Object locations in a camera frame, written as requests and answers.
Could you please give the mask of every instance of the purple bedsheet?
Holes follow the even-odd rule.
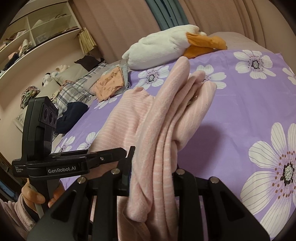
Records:
[[[131,88],[143,86],[156,95],[174,63],[130,72]],[[204,70],[218,89],[179,152],[179,166],[197,177],[220,178],[273,238],[296,206],[295,75],[280,54],[249,50],[218,51],[190,65],[191,73]],[[56,152],[89,148],[120,98],[95,100]]]

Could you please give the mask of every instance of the beige wall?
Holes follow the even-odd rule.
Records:
[[[73,65],[83,54],[78,38],[67,41],[46,52],[15,75],[0,92],[0,152],[11,163],[21,157],[22,133],[12,120],[20,113],[22,92],[30,85],[42,89],[43,76],[58,65]]]

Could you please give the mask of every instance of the silver bolt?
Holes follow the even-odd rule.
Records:
[[[210,178],[210,181],[211,181],[211,183],[218,183],[219,182],[219,178],[217,178],[217,177],[211,177]]]
[[[178,175],[184,175],[185,171],[183,169],[177,169],[176,173]]]
[[[79,183],[79,184],[82,184],[82,183],[84,183],[86,181],[86,178],[85,177],[79,177],[78,179],[77,179],[77,182]]]
[[[120,170],[118,168],[114,168],[114,169],[111,170],[111,173],[113,175],[116,175],[116,174],[120,173]]]

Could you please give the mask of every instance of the pink sleeve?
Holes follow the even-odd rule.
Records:
[[[0,205],[3,207],[3,210],[10,219],[12,225],[19,234],[26,239],[27,233],[35,226],[36,223],[27,212],[24,202],[22,194],[19,196],[17,202],[3,202],[0,199]]]

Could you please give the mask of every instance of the plaid blanket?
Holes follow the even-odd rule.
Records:
[[[96,72],[105,67],[106,62],[100,63],[97,67],[91,70],[87,75],[76,80],[74,83],[67,83],[57,97],[57,108],[59,110],[59,117],[67,110],[67,105],[70,102],[87,103],[92,95],[83,89],[83,84],[92,77]]]

